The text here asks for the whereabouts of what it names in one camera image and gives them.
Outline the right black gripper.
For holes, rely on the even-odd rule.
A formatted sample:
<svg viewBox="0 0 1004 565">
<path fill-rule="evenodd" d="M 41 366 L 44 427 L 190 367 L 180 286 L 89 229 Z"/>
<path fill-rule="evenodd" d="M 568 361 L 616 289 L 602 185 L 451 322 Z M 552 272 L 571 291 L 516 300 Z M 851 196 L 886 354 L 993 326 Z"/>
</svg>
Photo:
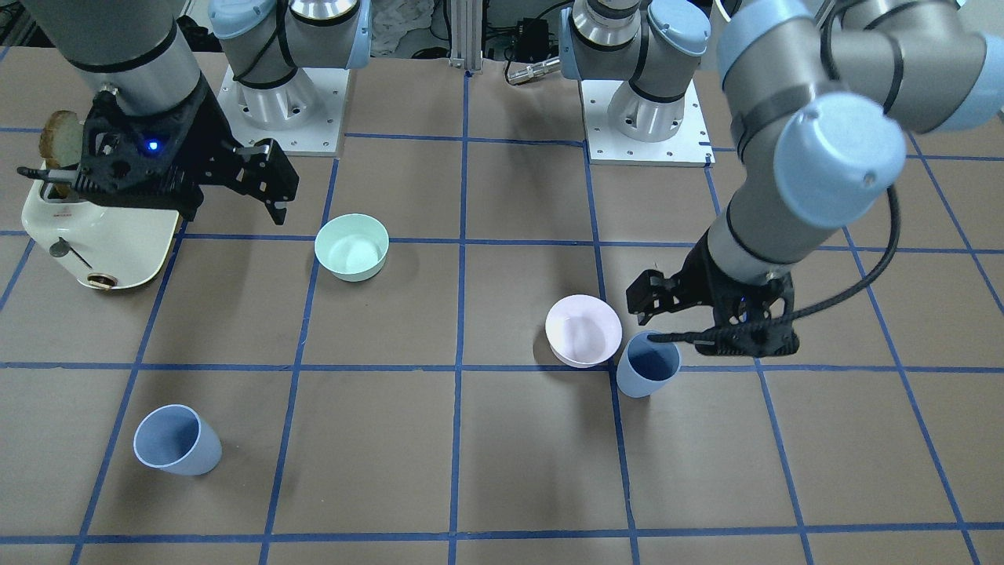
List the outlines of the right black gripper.
<svg viewBox="0 0 1004 565">
<path fill-rule="evenodd" d="M 278 140 L 244 146 L 204 76 L 176 107 L 130 117 L 112 85 L 97 90 L 83 125 L 78 170 L 18 166 L 33 181 L 71 187 L 100 206 L 173 210 L 193 221 L 204 186 L 225 186 L 262 203 L 276 225 L 286 222 L 299 175 Z"/>
</svg>

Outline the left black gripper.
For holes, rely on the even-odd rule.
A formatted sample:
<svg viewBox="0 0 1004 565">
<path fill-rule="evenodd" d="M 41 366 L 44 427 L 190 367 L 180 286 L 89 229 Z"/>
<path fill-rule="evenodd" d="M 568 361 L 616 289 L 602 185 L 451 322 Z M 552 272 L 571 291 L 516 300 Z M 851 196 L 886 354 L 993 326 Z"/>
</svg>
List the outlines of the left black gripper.
<svg viewBox="0 0 1004 565">
<path fill-rule="evenodd" d="M 781 357 L 795 354 L 800 339 L 786 315 L 794 311 L 791 275 L 766 285 L 746 285 L 730 278 L 713 260 L 703 235 L 672 276 L 646 269 L 628 286 L 628 312 L 646 326 L 656 315 L 695 307 L 712 311 L 706 330 L 650 333 L 649 342 L 693 344 L 704 356 Z"/>
</svg>

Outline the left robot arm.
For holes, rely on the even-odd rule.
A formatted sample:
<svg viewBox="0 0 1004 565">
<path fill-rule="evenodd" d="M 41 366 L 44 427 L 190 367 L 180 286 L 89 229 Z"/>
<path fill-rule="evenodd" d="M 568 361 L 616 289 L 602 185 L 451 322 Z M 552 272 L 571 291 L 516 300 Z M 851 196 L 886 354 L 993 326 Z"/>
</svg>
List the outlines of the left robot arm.
<svg viewBox="0 0 1004 565">
<path fill-rule="evenodd" d="M 1002 39 L 965 25 L 954 1 L 842 1 L 817 25 L 800 1 L 742 1 L 716 43 L 743 185 L 680 272 L 629 287 L 639 325 L 708 307 L 699 332 L 652 333 L 705 356 L 788 356 L 796 319 L 867 289 L 899 246 L 894 184 L 904 133 L 966 131 L 1002 107 Z M 878 264 L 849 289 L 796 308 L 791 271 L 888 198 Z"/>
</svg>

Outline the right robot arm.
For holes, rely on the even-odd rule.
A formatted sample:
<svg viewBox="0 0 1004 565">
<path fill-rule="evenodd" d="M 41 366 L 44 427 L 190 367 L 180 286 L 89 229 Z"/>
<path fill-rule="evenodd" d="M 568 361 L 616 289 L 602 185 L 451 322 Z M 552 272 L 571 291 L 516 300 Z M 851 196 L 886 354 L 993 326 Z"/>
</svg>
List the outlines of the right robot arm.
<svg viewBox="0 0 1004 565">
<path fill-rule="evenodd" d="M 180 23 L 162 1 L 27 1 L 93 91 L 68 163 L 19 175 L 66 184 L 98 206 L 172 210 L 193 221 L 203 187 L 261 202 L 277 225 L 299 177 L 279 140 L 239 140 Z M 212 1 L 208 12 L 251 124 L 281 131 L 317 115 L 307 72 L 365 67 L 369 1 Z"/>
</svg>

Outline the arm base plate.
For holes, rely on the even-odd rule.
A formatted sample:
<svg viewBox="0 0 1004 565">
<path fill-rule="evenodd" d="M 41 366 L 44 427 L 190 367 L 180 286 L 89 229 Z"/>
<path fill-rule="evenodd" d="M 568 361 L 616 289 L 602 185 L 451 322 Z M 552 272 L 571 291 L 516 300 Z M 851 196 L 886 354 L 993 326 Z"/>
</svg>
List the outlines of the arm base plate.
<svg viewBox="0 0 1004 565">
<path fill-rule="evenodd" d="M 242 144 L 270 138 L 289 156 L 340 153 L 351 71 L 301 68 L 285 85 L 254 90 L 227 68 L 216 100 Z"/>
<path fill-rule="evenodd" d="M 620 80 L 580 82 L 589 160 L 618 166 L 715 163 L 695 83 L 671 103 L 642 99 Z"/>
</svg>

